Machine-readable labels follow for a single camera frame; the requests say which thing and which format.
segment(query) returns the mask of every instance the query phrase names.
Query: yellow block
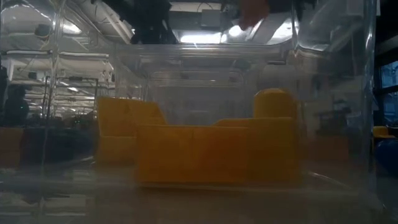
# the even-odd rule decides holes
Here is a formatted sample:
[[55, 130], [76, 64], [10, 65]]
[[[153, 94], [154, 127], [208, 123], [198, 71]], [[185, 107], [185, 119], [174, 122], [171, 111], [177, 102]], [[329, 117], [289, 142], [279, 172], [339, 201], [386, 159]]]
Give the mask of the yellow block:
[[247, 128], [140, 126], [139, 182], [243, 183]]
[[101, 97], [98, 124], [101, 136], [135, 136], [137, 124], [166, 124], [156, 103]]
[[287, 92], [271, 88], [262, 90], [254, 97], [254, 118], [297, 119], [297, 102]]
[[99, 138], [98, 150], [95, 154], [97, 165], [131, 165], [134, 162], [135, 137], [104, 137]]
[[390, 135], [388, 128], [385, 126], [375, 126], [373, 127], [373, 137], [374, 138], [395, 138], [395, 136]]
[[99, 145], [96, 164], [131, 165], [137, 125], [166, 124], [156, 103], [117, 98], [98, 99]]
[[300, 183], [303, 152], [294, 119], [223, 119], [215, 125], [249, 128], [248, 182]]
[[0, 128], [0, 151], [20, 151], [24, 129]]
[[22, 128], [0, 128], [0, 167], [16, 168], [21, 157]]
[[137, 180], [300, 183], [301, 152], [292, 118], [225, 119], [215, 125], [141, 126]]

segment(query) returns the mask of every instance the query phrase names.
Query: plastic wall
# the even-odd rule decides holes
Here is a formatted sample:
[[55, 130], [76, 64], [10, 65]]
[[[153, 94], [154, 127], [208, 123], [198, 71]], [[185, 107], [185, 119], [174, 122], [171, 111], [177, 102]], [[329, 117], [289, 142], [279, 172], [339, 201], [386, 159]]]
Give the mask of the plastic wall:
[[1, 223], [383, 222], [375, 1], [292, 4], [245, 44], [118, 44], [79, 7], [2, 3], [4, 102], [29, 86], [31, 118], [2, 112]]

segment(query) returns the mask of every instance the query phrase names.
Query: fluorescent light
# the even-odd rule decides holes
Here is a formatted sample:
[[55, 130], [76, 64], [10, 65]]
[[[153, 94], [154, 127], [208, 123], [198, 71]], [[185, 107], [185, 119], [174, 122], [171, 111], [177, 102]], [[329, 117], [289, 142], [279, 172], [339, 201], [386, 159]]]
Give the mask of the fluorescent light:
[[226, 34], [223, 34], [221, 36], [221, 43], [226, 43], [227, 40], [228, 40], [228, 37], [226, 36]]
[[66, 34], [81, 34], [81, 29], [66, 19], [63, 21], [62, 31]]
[[242, 30], [240, 28], [240, 26], [236, 25], [233, 26], [229, 29], [228, 33], [232, 36], [232, 37], [237, 37], [242, 33]]
[[185, 35], [181, 37], [182, 43], [194, 43], [194, 44], [219, 44], [221, 40], [221, 33], [215, 34], [197, 34], [197, 35]]
[[70, 87], [70, 88], [68, 88], [68, 90], [75, 91], [75, 92], [78, 92], [78, 91], [79, 91], [79, 90], [76, 89], [75, 87]]
[[52, 52], [48, 50], [9, 50], [6, 52], [6, 54], [49, 55], [52, 54]]

